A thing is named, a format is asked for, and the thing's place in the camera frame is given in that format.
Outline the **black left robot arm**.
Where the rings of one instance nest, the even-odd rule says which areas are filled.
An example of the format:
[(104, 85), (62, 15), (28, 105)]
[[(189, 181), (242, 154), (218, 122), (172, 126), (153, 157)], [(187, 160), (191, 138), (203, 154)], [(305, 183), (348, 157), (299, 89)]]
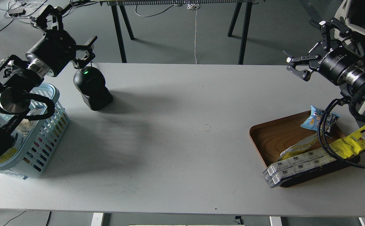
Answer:
[(33, 94), (33, 88), (40, 86), (45, 76), (57, 76), (69, 62), (80, 70), (95, 58), (92, 46), (96, 36), (77, 45), (63, 28), (63, 15), (71, 7), (47, 5), (31, 17), (32, 27), (43, 31), (43, 37), (28, 50), (26, 60), (10, 55), (0, 62), (0, 113), (13, 116), (0, 126), (0, 156), (14, 145), (12, 132), (23, 119), (45, 120), (55, 112), (53, 100)]

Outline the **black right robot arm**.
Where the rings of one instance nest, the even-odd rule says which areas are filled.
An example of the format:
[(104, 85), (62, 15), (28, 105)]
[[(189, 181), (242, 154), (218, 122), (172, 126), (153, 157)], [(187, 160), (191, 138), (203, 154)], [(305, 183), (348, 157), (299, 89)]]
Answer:
[(365, 66), (364, 61), (344, 46), (344, 42), (331, 39), (330, 30), (339, 30), (341, 38), (352, 36), (351, 29), (336, 18), (320, 24), (322, 40), (309, 50), (306, 56), (294, 57), (287, 51), (287, 70), (304, 81), (309, 81), (311, 73), (317, 72), (336, 86), (347, 98), (349, 112), (358, 120), (365, 122)]

